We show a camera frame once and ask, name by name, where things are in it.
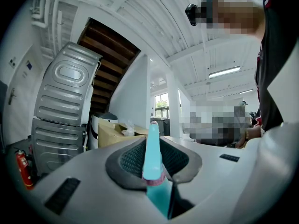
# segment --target fire extinguisher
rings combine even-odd
[[[19,172],[22,176],[24,184],[28,190],[33,189],[33,182],[31,180],[30,170],[28,167],[28,162],[26,160],[26,153],[24,150],[17,150],[16,152],[16,159],[18,163]]]

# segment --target person's hand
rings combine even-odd
[[[242,133],[239,142],[237,142],[237,143],[235,144],[235,148],[243,148],[244,143],[245,143],[245,134]]]

